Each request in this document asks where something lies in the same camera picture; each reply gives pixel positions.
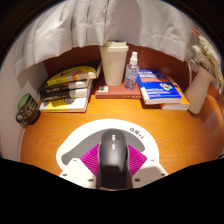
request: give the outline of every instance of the blue book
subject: blue book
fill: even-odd
[[[140,69],[137,81],[145,104],[181,102],[181,95],[159,69]]]

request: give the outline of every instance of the bottle cap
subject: bottle cap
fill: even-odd
[[[138,62],[137,54],[138,54],[137,52],[134,52],[134,51],[132,52],[130,64],[137,65],[137,62]]]
[[[128,51],[129,46],[126,42],[108,41],[100,47],[100,51],[106,52],[125,52]]]

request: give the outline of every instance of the yellow book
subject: yellow book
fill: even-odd
[[[75,99],[60,99],[54,101],[42,102],[40,111],[46,113],[52,112],[85,112],[88,104],[88,97]]]
[[[174,85],[176,90],[179,92],[179,94],[182,97],[182,100],[180,103],[160,104],[161,109],[163,109],[163,110],[188,110],[190,103],[187,100],[186,96],[184,95],[183,91],[181,90],[180,86],[173,80],[173,78],[171,76],[166,75],[166,77],[170,80],[170,82]]]
[[[47,80],[47,85],[55,85],[65,82],[73,82],[84,79],[96,79],[101,70],[101,59],[85,62],[73,66],[67,66]]]

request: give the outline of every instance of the small container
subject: small container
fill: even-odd
[[[128,46],[126,42],[108,41],[100,47],[105,82],[119,86],[123,80]]]
[[[132,52],[130,63],[126,66],[124,82],[124,88],[130,91],[134,90],[138,77],[139,66],[137,65],[137,62],[137,52]]]

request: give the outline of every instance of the spray bottle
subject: spray bottle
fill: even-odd
[[[135,88],[139,71],[139,66],[137,65],[137,62],[137,52],[132,52],[130,63],[126,66],[124,88],[127,90],[132,91]]]

